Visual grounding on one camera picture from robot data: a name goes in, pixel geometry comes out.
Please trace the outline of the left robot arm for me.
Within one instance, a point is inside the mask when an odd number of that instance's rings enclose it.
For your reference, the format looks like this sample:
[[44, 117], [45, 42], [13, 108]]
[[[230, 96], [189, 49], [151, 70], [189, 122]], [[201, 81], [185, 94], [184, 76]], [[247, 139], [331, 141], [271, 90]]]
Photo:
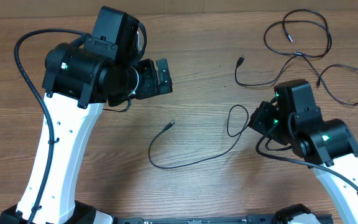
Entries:
[[44, 120], [34, 166], [22, 198], [1, 213], [1, 223], [117, 222], [76, 201], [76, 183], [103, 110], [172, 92], [167, 61], [144, 58], [146, 45], [143, 23], [104, 6], [92, 33], [78, 32], [47, 54], [45, 94], [35, 94]]

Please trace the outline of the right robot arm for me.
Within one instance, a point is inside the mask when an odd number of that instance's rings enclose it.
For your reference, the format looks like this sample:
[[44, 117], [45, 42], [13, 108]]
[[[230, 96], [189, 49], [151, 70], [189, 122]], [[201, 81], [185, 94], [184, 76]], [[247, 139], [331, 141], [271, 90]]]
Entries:
[[323, 120], [313, 91], [304, 79], [275, 86], [275, 97], [263, 101], [250, 117], [249, 127], [284, 146], [298, 159], [261, 156], [312, 169], [331, 197], [344, 223], [358, 223], [358, 143], [345, 122]]

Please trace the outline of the black cable pulled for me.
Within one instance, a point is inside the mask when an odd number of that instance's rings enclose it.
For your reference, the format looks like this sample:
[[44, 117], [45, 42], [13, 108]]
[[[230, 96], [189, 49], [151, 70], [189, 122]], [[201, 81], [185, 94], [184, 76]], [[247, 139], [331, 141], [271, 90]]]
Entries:
[[295, 9], [266, 28], [263, 42], [279, 55], [321, 58], [331, 50], [333, 38], [321, 13]]

